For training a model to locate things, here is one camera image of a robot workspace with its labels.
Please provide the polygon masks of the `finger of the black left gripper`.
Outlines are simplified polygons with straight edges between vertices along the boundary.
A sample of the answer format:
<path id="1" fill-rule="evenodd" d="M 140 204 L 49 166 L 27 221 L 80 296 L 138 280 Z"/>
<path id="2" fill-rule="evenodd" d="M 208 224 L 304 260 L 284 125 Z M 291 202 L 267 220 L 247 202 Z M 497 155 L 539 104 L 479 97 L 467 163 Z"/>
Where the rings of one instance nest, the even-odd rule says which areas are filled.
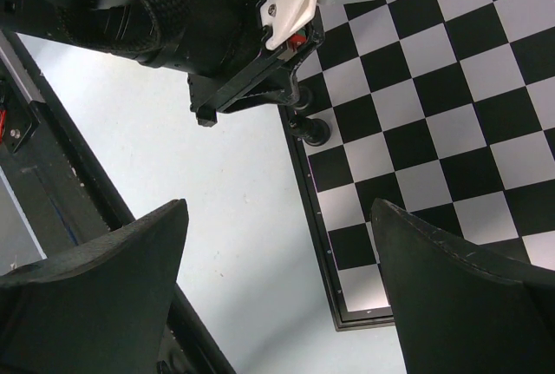
<path id="1" fill-rule="evenodd" d="M 297 49 L 287 43 L 274 52 L 261 51 L 229 76 L 208 78 L 190 74 L 190 110 L 200 126 L 212 127 L 219 114 L 267 104 L 291 107 L 298 100 L 297 70 L 316 48 L 314 42 L 306 42 Z"/>

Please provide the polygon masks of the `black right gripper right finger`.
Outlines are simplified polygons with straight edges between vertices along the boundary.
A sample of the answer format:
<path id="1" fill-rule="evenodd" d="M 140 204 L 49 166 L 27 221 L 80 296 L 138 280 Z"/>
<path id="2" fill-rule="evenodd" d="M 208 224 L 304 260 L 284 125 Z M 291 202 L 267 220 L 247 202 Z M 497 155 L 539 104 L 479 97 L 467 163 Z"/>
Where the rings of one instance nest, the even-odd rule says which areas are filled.
<path id="1" fill-rule="evenodd" d="M 552 373 L 554 272 L 475 245 L 382 199 L 371 209 L 409 373 Z"/>

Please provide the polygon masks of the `black chess piece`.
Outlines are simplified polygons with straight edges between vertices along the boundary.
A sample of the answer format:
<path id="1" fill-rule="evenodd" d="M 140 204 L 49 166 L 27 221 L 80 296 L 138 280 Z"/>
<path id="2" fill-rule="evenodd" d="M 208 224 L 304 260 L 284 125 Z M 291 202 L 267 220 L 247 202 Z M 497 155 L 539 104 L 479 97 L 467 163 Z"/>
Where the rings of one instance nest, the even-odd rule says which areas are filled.
<path id="1" fill-rule="evenodd" d="M 304 112 L 310 108 L 310 105 L 313 102 L 313 93 L 312 91 L 305 87 L 300 86 L 298 88 L 298 100 L 291 105 L 291 108 L 297 112 Z"/>
<path id="2" fill-rule="evenodd" d="M 326 121 L 295 115 L 289 121 L 290 133 L 312 147 L 320 147 L 330 139 L 330 127 Z"/>

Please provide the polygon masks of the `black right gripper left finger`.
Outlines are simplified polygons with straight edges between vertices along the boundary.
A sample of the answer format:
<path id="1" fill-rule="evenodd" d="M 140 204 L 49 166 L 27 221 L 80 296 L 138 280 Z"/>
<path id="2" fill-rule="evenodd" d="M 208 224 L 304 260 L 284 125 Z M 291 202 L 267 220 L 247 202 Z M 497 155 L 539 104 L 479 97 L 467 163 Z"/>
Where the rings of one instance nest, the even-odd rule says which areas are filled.
<path id="1" fill-rule="evenodd" d="M 187 232 L 172 200 L 1 277 L 3 373 L 154 373 Z"/>

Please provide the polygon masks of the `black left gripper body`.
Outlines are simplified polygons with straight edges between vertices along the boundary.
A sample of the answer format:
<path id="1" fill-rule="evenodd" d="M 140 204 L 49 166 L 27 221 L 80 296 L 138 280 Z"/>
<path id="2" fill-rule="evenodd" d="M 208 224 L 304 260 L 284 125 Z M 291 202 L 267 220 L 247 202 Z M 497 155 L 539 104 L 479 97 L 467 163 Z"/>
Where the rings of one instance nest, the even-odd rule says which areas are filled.
<path id="1" fill-rule="evenodd" d="M 132 0 L 116 33 L 107 31 L 108 51 L 149 68 L 181 70 L 208 78 L 237 73 L 261 51 L 323 40 L 319 21 L 309 21 L 274 50 L 260 9 L 266 0 Z"/>

